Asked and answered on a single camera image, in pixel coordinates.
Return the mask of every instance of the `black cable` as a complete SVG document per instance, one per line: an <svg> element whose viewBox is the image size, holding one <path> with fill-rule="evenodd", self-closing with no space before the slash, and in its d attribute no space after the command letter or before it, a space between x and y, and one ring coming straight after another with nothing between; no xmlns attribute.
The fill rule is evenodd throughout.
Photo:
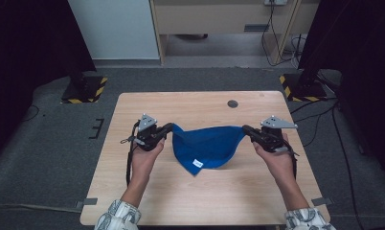
<svg viewBox="0 0 385 230"><path fill-rule="evenodd" d="M300 36L299 36L299 38L298 38L298 41L297 41L297 48L296 48L296 50L295 50L295 53L294 53L294 58L296 58L297 59L297 62L298 63L300 63L300 60L298 59L298 51L299 51L299 49L300 49L300 42L301 42L301 34L300 34Z"/></svg>
<svg viewBox="0 0 385 230"><path fill-rule="evenodd" d="M292 54L293 52L296 52L296 50L298 50L297 51L297 54L298 55L301 55L303 52L302 51L300 51L300 49L298 48L298 46L296 47L295 45L294 45L294 40L295 39L299 39L299 37L297 36L297 37L293 37L293 38L291 38L291 46L294 48L294 50L287 50L287 49L284 49L283 50L283 53L286 53L286 54Z"/></svg>
<svg viewBox="0 0 385 230"><path fill-rule="evenodd" d="M315 140L315 137L317 136L318 124L319 124L319 120L320 120L321 116L322 115L319 115L317 118L317 122L315 123L315 128L314 128L314 134L312 135L311 140L308 143L306 143L305 145L303 145L303 147L307 147L307 146L311 145L311 143Z"/></svg>
<svg viewBox="0 0 385 230"><path fill-rule="evenodd" d="M336 102L332 107L330 107L328 110L326 110L326 111L324 111L324 112L322 112L322 113L310 115L310 116L308 116L308 117L305 117L305 118L302 118L302 119L300 119L300 120L297 120L297 121L295 121L294 123L298 123L298 122L301 122L301 121L303 121L303 120L306 120L306 119L309 119L309 118L312 118L312 117L324 115L324 114L330 112L330 111L331 111L337 104L338 104L338 102Z"/></svg>
<svg viewBox="0 0 385 230"><path fill-rule="evenodd" d="M129 140L130 140L129 153L127 154L127 162L126 162L126 185L129 185L129 183L130 183L130 172L131 172L131 169L132 169L133 151L135 151L136 148L138 148L138 146L136 146L136 147L133 149L133 141L134 141L134 138L135 138L136 127L137 127L139 124L140 124L140 121L138 121L138 122L133 126L131 136L130 136L129 138L126 139L126 141L129 141Z"/></svg>
<svg viewBox="0 0 385 230"><path fill-rule="evenodd" d="M36 109L36 113L31 117L31 118L28 118L26 120L22 120L21 122L29 122L31 119L35 118L38 114L39 114L39 107L37 107L36 105L31 105L30 107L34 107Z"/></svg>
<svg viewBox="0 0 385 230"><path fill-rule="evenodd" d="M304 108L304 107L306 107L306 106L308 106L310 104L319 103L319 102L325 102L325 101L328 101L328 100L335 100L335 99L337 99L337 98L327 98L325 100L318 100L318 101L309 102L309 103L303 104L300 107L294 109L293 111L290 112L290 114L293 114L293 113L297 112L298 110L300 110L300 109L302 109L302 108Z"/></svg>
<svg viewBox="0 0 385 230"><path fill-rule="evenodd" d="M301 40L306 40L306 38L304 38L304 37L301 37L302 36L302 34L300 34L299 36L297 36L297 37L293 37L293 38L291 38L291 46L292 47L294 47L295 49L300 49L300 41ZM295 39L299 39L299 41L297 42L297 46L295 46L294 45L294 40Z"/></svg>
<svg viewBox="0 0 385 230"><path fill-rule="evenodd" d="M355 200L355 197L354 197L353 180L352 180L352 178L351 178L351 167L350 167L350 164L349 164L348 156L347 156L346 151L345 151L345 147L344 147L344 143L343 143L341 134L340 134L340 132L339 132L338 125L336 124L336 119L335 119L335 109L332 109L332 120L333 120L333 124L334 124L334 126L335 126L336 134L338 135L339 142L340 142L340 144L341 144L341 149L342 149L342 152L343 152L343 154L344 154L345 163L346 163L347 170L348 170L349 182L350 182L350 184L351 184L351 203L352 203L352 206L353 206L353 211L354 211L354 214L355 214L355 216L356 216L356 220L357 220L357 223L359 224L360 229L361 229L361 230L364 230L364 227L363 227L363 225L362 225L362 222L360 221L359 214L358 214L358 212L357 212L356 200Z"/></svg>
<svg viewBox="0 0 385 230"><path fill-rule="evenodd" d="M276 33L275 33L275 31L274 31L274 27L273 27L273 13L274 13L274 5L275 5L275 4L274 4L274 1L273 1L273 0L270 1L270 4L271 4L271 5L270 5L270 17L269 17L269 19L268 19L266 28L268 29L269 27L271 27L272 32L273 32L273 35L274 35L274 38L275 38L275 40L276 40L277 49L278 49L278 55L279 55L279 57L280 57L283 61L281 61L281 62L279 62L279 63L277 63L277 64L272 64L272 63L270 62L270 60L269 60L269 58L268 58L267 51L266 51L266 49L265 49L265 47L264 47L264 33L265 33L266 30L264 30L263 33L261 34L261 47L262 47L263 50L264 50L264 53L265 53L265 55L266 55L266 59L267 59L267 62L269 63L269 65L270 65L270 66L278 66L278 65L280 65L280 64L282 64L282 63L285 63L285 62L287 62L287 61L290 61L291 58L290 58L290 59L284 59L284 58L281 56L281 54L280 54L279 41L278 41L278 39L277 39L277 35L276 35Z"/></svg>
<svg viewBox="0 0 385 230"><path fill-rule="evenodd" d="M283 138L283 142L285 146L288 148L288 152L291 156L291 163L293 164L294 178L297 179L297 158L295 157L295 155L298 155L298 154L294 151L294 149L290 146L290 144L284 140L284 138Z"/></svg>

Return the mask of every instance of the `blue cloth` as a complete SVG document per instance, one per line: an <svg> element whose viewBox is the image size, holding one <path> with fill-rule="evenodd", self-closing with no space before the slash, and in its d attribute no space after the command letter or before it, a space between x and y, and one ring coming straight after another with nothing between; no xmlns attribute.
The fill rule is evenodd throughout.
<svg viewBox="0 0 385 230"><path fill-rule="evenodd" d="M174 124L172 147L180 164L191 174L228 162L244 137L241 126L215 126L184 131Z"/></svg>

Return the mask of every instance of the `right hand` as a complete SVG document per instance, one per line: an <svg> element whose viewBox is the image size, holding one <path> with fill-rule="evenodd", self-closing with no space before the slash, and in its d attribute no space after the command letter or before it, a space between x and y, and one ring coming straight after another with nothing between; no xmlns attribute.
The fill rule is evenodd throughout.
<svg viewBox="0 0 385 230"><path fill-rule="evenodd" d="M287 134L283 138L288 142ZM268 152L261 145L253 142L256 153L264 160L269 171L276 180L286 181L294 179L293 163L288 151Z"/></svg>
<svg viewBox="0 0 385 230"><path fill-rule="evenodd" d="M132 179L134 176L149 177L157 156L165 146L165 139L161 139L159 143L157 143L156 148L151 151L145 151L139 148L136 143L133 145L135 150L133 151L132 158Z"/></svg>

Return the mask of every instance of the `sleeve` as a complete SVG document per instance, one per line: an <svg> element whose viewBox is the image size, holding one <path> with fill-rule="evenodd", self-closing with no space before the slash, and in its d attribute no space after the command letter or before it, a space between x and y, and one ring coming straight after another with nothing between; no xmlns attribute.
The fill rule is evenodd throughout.
<svg viewBox="0 0 385 230"><path fill-rule="evenodd" d="M138 230L139 210L120 200L114 200L108 211L98 219L94 230Z"/></svg>
<svg viewBox="0 0 385 230"><path fill-rule="evenodd" d="M287 230L336 230L317 208L305 208L285 213Z"/></svg>

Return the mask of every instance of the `yellow and black tape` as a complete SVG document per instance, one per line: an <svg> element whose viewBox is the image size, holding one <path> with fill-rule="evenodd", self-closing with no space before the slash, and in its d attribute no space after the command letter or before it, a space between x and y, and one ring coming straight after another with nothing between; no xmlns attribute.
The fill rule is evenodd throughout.
<svg viewBox="0 0 385 230"><path fill-rule="evenodd" d="M83 103L95 103L100 98L103 89L105 88L106 81L108 81L108 78L101 78L101 81L99 82L99 85L97 87L97 90L95 92L95 96L92 98L87 99L81 99L81 98L69 98L69 99L62 99L61 102L63 104L83 104Z"/></svg>
<svg viewBox="0 0 385 230"><path fill-rule="evenodd" d="M298 96L294 96L292 94L292 90L290 89L290 87L289 87L289 85L285 79L285 76L280 76L280 83L283 86L285 96L287 97L287 99L290 102L316 102L316 101L326 99L326 97L298 97Z"/></svg>

